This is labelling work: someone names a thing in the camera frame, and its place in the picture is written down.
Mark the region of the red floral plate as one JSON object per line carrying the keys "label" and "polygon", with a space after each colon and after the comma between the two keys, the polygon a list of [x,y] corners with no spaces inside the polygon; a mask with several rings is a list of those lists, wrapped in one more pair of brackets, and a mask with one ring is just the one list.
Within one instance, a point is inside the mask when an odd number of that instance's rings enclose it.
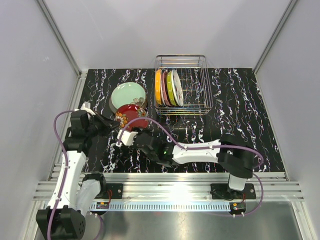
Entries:
{"label": "red floral plate", "polygon": [[[119,127],[123,129],[130,121],[147,117],[147,112],[136,104],[125,104],[121,106],[115,113],[115,120],[119,122]],[[132,128],[144,129],[149,125],[149,121],[146,119],[139,119],[128,125],[127,131],[131,131]]]}

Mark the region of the pink polka dot plate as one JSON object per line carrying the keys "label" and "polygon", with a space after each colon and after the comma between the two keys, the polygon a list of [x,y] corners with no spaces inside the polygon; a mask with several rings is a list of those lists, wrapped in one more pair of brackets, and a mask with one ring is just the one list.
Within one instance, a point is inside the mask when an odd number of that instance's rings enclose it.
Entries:
{"label": "pink polka dot plate", "polygon": [[171,106],[171,103],[168,99],[167,94],[167,87],[166,87],[166,81],[167,81],[167,71],[162,69],[161,70],[161,89],[162,89],[162,95],[163,95],[163,102],[167,107]]}

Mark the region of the yellow polka dot plate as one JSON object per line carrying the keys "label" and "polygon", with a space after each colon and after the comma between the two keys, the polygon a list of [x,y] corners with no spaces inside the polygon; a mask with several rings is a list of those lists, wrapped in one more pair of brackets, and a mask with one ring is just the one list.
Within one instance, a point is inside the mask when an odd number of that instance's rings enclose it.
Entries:
{"label": "yellow polka dot plate", "polygon": [[154,84],[155,102],[158,105],[162,105],[161,98],[161,69],[155,72],[155,84]]}

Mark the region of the lime green polka dot plate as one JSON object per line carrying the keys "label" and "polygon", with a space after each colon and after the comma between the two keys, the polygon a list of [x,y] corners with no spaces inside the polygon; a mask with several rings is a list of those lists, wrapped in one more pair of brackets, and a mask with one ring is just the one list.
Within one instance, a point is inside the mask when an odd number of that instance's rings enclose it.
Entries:
{"label": "lime green polka dot plate", "polygon": [[167,93],[168,93],[168,98],[171,106],[177,107],[177,101],[175,99],[175,94],[174,94],[174,86],[173,86],[173,70],[169,71],[166,77],[166,87],[167,87]]}

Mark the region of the white watermelon pattern plate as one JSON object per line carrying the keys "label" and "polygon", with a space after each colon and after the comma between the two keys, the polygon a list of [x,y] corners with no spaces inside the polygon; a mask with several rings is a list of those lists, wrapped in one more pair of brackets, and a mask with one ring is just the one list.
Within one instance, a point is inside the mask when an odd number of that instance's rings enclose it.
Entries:
{"label": "white watermelon pattern plate", "polygon": [[183,88],[181,84],[180,77],[178,72],[174,69],[172,70],[172,77],[173,77],[173,85],[174,85],[174,97],[178,106],[182,107],[184,105],[184,94]]}

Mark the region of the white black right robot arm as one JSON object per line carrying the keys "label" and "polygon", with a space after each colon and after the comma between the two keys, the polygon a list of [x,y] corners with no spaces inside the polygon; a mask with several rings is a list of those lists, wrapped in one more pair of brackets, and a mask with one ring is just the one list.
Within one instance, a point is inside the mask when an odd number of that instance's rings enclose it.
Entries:
{"label": "white black right robot arm", "polygon": [[230,135],[202,143],[164,142],[147,131],[134,134],[130,143],[140,149],[149,160],[165,166],[182,166],[189,163],[219,164],[228,173],[227,186],[215,196],[224,200],[241,198],[246,181],[253,177],[254,158],[259,155],[243,141]]}

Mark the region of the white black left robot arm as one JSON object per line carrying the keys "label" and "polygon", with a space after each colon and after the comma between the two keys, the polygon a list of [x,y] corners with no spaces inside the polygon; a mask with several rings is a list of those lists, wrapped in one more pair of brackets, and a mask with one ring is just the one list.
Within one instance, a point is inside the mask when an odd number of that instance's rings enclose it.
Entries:
{"label": "white black left robot arm", "polygon": [[56,187],[47,207],[36,213],[36,222],[46,240],[80,240],[86,228],[85,217],[95,198],[111,198],[102,173],[90,173],[80,180],[92,139],[106,137],[120,123],[92,110],[68,111],[70,126],[65,139],[58,138],[62,165]]}

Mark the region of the mint green floral plate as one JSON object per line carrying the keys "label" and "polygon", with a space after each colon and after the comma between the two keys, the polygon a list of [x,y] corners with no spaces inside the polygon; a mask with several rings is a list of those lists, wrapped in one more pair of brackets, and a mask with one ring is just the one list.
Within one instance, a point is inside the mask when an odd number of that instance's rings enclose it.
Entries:
{"label": "mint green floral plate", "polygon": [[147,106],[147,94],[140,84],[125,82],[113,90],[111,93],[111,103],[116,109],[127,104],[138,105],[145,109]]}

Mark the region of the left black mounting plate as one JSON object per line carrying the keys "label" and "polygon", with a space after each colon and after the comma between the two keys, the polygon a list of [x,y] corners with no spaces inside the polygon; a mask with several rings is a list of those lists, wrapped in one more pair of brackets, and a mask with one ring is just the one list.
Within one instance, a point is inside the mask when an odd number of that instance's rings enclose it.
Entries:
{"label": "left black mounting plate", "polygon": [[122,183],[107,183],[102,187],[95,199],[106,200],[111,197],[112,200],[120,200],[123,198],[123,187]]}

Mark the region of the black mounting plate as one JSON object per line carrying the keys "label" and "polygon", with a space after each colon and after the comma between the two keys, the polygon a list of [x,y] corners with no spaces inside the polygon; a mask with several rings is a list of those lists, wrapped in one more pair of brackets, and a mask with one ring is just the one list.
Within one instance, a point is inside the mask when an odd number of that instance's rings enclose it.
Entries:
{"label": "black mounting plate", "polygon": [[213,200],[256,200],[256,191],[252,183],[246,183],[244,190],[233,190],[227,183],[212,183],[210,194]]}
{"label": "black mounting plate", "polygon": [[95,199],[106,200],[111,197],[112,200],[120,200],[123,198],[123,187],[122,183],[107,183],[102,187]]}

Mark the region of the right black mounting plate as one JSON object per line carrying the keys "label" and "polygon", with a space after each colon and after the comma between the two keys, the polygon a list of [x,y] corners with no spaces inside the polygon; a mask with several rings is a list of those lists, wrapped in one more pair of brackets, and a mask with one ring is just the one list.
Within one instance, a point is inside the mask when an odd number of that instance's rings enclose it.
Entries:
{"label": "right black mounting plate", "polygon": [[256,200],[256,191],[252,183],[246,183],[244,190],[233,190],[227,183],[212,183],[210,194],[213,200]]}

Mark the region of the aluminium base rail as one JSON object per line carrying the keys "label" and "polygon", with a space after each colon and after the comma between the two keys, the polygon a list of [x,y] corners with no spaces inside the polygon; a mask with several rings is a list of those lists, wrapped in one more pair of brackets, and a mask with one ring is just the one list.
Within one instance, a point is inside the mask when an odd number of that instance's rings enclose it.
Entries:
{"label": "aluminium base rail", "polygon": [[[108,183],[123,185],[125,201],[203,202],[211,199],[211,184],[225,184],[228,173],[107,173]],[[283,172],[257,172],[248,183],[266,202],[304,200],[300,185]]]}

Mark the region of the left aluminium frame post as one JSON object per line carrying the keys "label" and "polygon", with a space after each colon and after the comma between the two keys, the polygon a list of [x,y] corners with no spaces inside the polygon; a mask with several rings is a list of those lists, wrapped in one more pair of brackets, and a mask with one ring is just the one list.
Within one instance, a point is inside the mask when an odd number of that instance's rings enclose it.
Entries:
{"label": "left aluminium frame post", "polygon": [[67,58],[69,64],[71,65],[73,71],[79,78],[82,74],[81,68],[78,66],[72,52],[70,51],[61,31],[59,30],[59,27],[49,9],[46,2],[44,0],[35,0],[36,4],[38,5],[41,13],[43,14],[44,18],[46,19],[51,31],[53,32],[53,35],[55,36],[59,46],[61,47],[65,57]]}

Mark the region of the aluminium frame post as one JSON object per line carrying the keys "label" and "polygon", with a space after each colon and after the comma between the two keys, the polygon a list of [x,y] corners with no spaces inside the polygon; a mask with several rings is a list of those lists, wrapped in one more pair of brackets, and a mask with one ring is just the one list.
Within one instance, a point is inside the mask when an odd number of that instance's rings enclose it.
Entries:
{"label": "aluminium frame post", "polygon": [[253,68],[253,73],[256,75],[260,68],[262,67],[264,61],[266,60],[267,56],[269,55],[273,45],[277,41],[279,35],[281,34],[283,28],[285,27],[289,17],[291,16],[292,12],[294,11],[297,3],[299,0],[290,0],[288,5],[286,6],[283,14],[281,15],[275,29],[273,30],[265,48],[263,49],[255,67]]}
{"label": "aluminium frame post", "polygon": [[46,19],[51,31],[53,32],[53,35],[55,36],[59,46],[61,47],[65,57],[67,58],[69,64],[71,65],[73,71],[79,78],[82,74],[81,68],[78,66],[72,52],[70,51],[61,31],[59,30],[59,27],[49,9],[46,2],[44,0],[35,0],[36,4],[38,5],[41,13],[43,14],[44,18]]}

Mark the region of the right aluminium frame post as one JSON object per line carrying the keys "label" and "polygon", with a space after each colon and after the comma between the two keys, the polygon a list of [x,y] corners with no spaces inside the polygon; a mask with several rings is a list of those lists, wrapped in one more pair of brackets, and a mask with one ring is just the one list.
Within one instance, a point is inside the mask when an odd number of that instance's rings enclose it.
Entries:
{"label": "right aluminium frame post", "polygon": [[279,35],[281,34],[283,28],[285,27],[289,17],[291,16],[292,12],[294,11],[297,3],[299,0],[290,0],[288,5],[286,6],[283,14],[281,15],[275,29],[273,30],[265,48],[263,49],[255,67],[253,68],[253,73],[256,75],[260,68],[262,67],[264,61],[266,60],[267,56],[269,55],[273,45],[277,41]]}

